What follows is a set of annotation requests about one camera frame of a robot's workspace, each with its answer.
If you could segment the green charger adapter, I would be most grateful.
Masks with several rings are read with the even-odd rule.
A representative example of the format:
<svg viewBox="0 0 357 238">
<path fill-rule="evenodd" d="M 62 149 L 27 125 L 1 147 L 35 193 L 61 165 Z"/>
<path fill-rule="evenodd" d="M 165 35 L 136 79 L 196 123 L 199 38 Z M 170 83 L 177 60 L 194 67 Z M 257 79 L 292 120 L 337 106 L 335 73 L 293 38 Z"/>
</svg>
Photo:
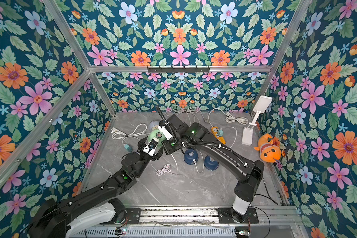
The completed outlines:
<svg viewBox="0 0 357 238">
<path fill-rule="evenodd" d="M 133 148 L 129 144 L 124 144 L 124 148 L 131 153 L 133 151 Z"/>
</svg>

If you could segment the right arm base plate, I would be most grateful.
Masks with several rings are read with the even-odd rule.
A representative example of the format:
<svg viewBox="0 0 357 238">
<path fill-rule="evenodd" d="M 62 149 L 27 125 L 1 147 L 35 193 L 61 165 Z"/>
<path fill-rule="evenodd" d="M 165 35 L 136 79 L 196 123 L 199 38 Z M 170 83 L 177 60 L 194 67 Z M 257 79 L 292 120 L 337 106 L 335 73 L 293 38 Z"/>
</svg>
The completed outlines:
<svg viewBox="0 0 357 238">
<path fill-rule="evenodd" d="M 258 224 L 259 219 L 255 208 L 249 207 L 244 215 L 239 214 L 232 207 L 217 208 L 220 224 Z"/>
</svg>

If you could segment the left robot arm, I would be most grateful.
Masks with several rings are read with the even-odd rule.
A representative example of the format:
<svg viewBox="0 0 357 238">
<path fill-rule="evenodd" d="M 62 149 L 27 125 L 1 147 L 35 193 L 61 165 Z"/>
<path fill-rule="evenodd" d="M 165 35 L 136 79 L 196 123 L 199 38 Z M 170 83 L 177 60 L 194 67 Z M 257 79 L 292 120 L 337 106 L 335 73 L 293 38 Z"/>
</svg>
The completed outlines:
<svg viewBox="0 0 357 238">
<path fill-rule="evenodd" d="M 29 223 L 27 234 L 31 238 L 70 238 L 101 223 L 125 222 L 127 211 L 117 196 L 136 184 L 149 162 L 162 156 L 163 148 L 139 148 L 125 155 L 122 168 L 103 183 L 68 199 L 47 200 Z"/>
</svg>

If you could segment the blue meat grinder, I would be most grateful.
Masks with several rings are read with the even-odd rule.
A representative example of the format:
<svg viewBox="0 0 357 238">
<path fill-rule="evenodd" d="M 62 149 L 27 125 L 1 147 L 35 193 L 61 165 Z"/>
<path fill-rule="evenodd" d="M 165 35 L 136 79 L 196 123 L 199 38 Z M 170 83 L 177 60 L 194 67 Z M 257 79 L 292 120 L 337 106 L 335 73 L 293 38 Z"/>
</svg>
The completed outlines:
<svg viewBox="0 0 357 238">
<path fill-rule="evenodd" d="M 210 156 L 206 156 L 204 159 L 204 167 L 210 171 L 214 171 L 218 169 L 219 163 Z"/>
<path fill-rule="evenodd" d="M 195 163 L 198 162 L 198 152 L 194 149 L 188 149 L 184 153 L 183 160 L 188 165 L 194 165 Z"/>
</svg>

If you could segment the teal charger adapter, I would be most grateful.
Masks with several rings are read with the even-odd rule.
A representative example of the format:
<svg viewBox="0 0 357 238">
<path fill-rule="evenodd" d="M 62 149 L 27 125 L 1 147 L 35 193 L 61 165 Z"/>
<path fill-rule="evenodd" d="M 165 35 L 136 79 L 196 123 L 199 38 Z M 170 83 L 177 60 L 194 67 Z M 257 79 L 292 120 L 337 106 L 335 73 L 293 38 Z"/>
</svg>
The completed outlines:
<svg viewBox="0 0 357 238">
<path fill-rule="evenodd" d="M 224 132 L 223 132 L 222 128 L 218 128 L 217 134 L 219 137 L 223 136 Z"/>
</svg>

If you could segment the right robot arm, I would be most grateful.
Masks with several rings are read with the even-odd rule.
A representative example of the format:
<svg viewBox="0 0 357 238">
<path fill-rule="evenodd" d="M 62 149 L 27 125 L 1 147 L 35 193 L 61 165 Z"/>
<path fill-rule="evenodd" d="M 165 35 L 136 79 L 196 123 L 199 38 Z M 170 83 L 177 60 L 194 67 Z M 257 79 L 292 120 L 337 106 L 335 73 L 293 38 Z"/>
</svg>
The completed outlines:
<svg viewBox="0 0 357 238">
<path fill-rule="evenodd" d="M 239 155 L 199 123 L 188 126 L 175 115 L 166 118 L 158 106 L 156 112 L 162 119 L 159 122 L 159 130 L 165 136 L 165 140 L 161 142 L 165 153 L 171 155 L 178 150 L 193 149 L 205 153 L 228 169 L 238 180 L 234 188 L 236 197 L 229 216 L 239 221 L 246 219 L 263 179 L 263 162 L 252 161 Z"/>
</svg>

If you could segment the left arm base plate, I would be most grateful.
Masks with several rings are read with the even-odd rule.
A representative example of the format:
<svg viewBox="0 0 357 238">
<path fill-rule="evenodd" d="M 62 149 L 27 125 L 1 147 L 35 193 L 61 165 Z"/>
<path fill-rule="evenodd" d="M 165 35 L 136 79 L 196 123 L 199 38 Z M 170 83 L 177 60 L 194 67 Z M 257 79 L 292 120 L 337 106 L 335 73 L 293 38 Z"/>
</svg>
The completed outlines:
<svg viewBox="0 0 357 238">
<path fill-rule="evenodd" d="M 126 224 L 138 224 L 141 217 L 140 208 L 126 208 L 116 211 L 113 224 L 126 225 Z"/>
</svg>

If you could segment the blue meat grinder front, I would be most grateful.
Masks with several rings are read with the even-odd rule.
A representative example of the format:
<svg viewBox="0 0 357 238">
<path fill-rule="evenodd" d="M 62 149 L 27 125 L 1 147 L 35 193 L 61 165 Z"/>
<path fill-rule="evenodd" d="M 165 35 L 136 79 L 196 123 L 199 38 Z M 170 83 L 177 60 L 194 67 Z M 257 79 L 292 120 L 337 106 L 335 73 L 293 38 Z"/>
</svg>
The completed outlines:
<svg viewBox="0 0 357 238">
<path fill-rule="evenodd" d="M 218 169 L 219 163 L 210 156 L 206 156 L 204 159 L 204 167 L 210 171 L 214 171 Z"/>
</svg>

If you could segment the green meat grinder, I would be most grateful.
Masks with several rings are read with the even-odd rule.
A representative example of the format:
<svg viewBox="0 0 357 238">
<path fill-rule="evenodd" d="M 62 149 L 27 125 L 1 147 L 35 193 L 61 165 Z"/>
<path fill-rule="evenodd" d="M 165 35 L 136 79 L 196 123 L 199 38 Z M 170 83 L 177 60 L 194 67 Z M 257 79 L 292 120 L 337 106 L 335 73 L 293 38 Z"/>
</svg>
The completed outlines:
<svg viewBox="0 0 357 238">
<path fill-rule="evenodd" d="M 159 129 L 155 129 L 152 130 L 147 138 L 148 143 L 152 142 L 152 141 L 157 141 L 157 146 L 162 146 L 162 141 L 164 141 L 166 139 L 166 137 L 164 136 L 164 134 L 159 130 Z"/>
</svg>

